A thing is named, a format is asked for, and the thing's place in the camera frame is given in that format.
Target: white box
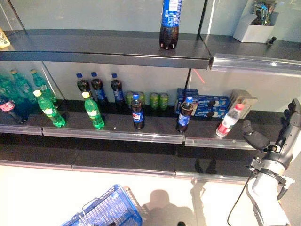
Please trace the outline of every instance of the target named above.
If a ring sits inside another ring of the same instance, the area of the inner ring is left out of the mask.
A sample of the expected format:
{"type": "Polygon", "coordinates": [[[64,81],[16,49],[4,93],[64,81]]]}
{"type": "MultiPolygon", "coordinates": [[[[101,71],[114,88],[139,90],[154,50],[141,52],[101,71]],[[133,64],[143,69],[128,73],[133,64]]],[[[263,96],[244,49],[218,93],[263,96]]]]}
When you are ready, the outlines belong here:
{"type": "Polygon", "coordinates": [[[233,37],[240,42],[267,42],[274,26],[250,25],[254,19],[256,19],[254,14],[243,17],[239,21],[233,37]]]}

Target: red label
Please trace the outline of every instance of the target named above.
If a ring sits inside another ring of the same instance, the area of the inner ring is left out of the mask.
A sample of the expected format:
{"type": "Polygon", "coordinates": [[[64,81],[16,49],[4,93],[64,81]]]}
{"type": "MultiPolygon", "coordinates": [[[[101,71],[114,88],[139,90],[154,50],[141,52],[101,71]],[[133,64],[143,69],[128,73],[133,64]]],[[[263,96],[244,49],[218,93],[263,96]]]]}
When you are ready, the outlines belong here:
{"type": "Polygon", "coordinates": [[[4,112],[9,112],[10,110],[13,110],[15,107],[14,102],[8,101],[5,104],[0,105],[0,108],[4,112]]]}

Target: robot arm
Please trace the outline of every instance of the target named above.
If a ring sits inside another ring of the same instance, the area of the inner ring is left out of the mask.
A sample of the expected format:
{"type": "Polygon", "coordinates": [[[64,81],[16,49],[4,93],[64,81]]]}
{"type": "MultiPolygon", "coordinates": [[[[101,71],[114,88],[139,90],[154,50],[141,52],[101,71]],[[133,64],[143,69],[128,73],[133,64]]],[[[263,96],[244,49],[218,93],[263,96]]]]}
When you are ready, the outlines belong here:
{"type": "Polygon", "coordinates": [[[278,200],[294,180],[283,176],[290,163],[301,151],[301,110],[294,99],[285,111],[286,120],[274,145],[262,134],[254,131],[250,121],[243,125],[244,139],[255,149],[266,152],[264,158],[253,159],[249,169],[255,174],[247,184],[247,195],[254,205],[256,218],[261,226],[287,226],[289,221],[278,200]],[[282,189],[278,193],[277,185],[282,189]]]}

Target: shelf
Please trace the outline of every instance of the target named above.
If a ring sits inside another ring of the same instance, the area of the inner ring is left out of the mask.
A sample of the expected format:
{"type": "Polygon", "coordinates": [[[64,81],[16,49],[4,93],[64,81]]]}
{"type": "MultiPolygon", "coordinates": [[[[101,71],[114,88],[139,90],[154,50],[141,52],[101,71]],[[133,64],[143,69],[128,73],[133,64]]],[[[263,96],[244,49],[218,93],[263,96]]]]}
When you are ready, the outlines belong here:
{"type": "Polygon", "coordinates": [[[180,34],[176,49],[159,47],[158,32],[27,30],[9,36],[0,60],[63,61],[207,69],[210,55],[196,34],[180,34]]]}

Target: soda can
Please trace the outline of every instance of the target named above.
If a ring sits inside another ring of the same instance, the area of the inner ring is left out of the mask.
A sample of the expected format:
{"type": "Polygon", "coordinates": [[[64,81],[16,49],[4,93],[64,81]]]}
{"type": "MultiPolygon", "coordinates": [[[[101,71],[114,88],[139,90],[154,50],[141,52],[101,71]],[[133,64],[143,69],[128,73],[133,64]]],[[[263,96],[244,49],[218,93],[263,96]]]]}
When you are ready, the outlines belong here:
{"type": "Polygon", "coordinates": [[[158,93],[150,94],[150,106],[153,110],[157,110],[159,106],[159,95],[158,93]]]}
{"type": "Polygon", "coordinates": [[[126,94],[126,103],[127,103],[127,106],[129,108],[131,108],[131,102],[133,100],[133,92],[132,91],[128,91],[127,94],[126,94]]]}
{"type": "Polygon", "coordinates": [[[159,106],[160,106],[162,111],[165,111],[167,109],[168,99],[169,99],[169,96],[168,96],[167,93],[160,93],[159,106]]]}

